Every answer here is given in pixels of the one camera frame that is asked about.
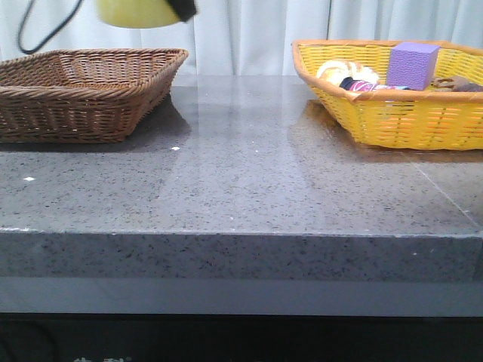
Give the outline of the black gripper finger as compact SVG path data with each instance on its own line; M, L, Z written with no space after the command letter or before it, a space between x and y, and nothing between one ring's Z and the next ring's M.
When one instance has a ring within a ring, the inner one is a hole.
M189 21L198 13L195 0L168 0L168 4L181 22Z

